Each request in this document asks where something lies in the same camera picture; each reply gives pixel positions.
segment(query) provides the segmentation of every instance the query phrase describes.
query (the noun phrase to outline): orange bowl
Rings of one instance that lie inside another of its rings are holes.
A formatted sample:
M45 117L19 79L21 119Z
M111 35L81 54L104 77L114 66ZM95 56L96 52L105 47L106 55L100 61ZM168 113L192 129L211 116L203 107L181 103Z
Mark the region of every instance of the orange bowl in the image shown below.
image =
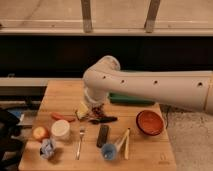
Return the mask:
M136 117L138 128L147 135L158 135L163 131L163 120L161 117L151 111L143 110Z

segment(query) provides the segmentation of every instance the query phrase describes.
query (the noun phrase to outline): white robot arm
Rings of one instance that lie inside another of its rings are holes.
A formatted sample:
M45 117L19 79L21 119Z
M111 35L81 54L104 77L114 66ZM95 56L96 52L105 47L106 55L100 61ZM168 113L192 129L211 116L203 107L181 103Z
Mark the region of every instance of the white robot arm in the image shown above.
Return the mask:
M212 71L121 72L116 58L104 56L86 70L83 81L90 107L114 92L213 114Z

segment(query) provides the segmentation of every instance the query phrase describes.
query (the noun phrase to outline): white cup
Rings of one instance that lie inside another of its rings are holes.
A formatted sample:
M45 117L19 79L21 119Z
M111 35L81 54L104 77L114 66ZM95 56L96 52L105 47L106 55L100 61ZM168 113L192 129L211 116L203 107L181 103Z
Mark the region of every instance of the white cup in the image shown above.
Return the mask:
M51 127L51 134L56 140L67 141L70 139L70 124L66 120L58 120Z

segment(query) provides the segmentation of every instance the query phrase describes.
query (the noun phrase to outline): green object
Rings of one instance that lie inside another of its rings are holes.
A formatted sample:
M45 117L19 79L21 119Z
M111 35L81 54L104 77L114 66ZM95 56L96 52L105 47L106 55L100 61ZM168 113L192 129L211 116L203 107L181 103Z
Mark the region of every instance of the green object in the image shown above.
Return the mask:
M126 96L116 93L110 93L109 94L109 100L111 103L125 103L125 104L141 104L141 105L153 105L155 102L144 100L142 98L132 97L132 96Z

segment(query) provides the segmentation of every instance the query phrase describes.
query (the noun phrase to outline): fork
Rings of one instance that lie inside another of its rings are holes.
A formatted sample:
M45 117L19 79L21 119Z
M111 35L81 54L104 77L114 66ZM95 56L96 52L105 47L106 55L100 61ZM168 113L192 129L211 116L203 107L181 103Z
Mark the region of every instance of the fork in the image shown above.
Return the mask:
M82 139L83 139L84 134L85 134L85 127L81 126L80 132L79 132L80 139L79 139L79 142L78 142L78 150L77 150L77 153L76 153L76 160L79 160L79 158L80 158L81 143L82 143Z

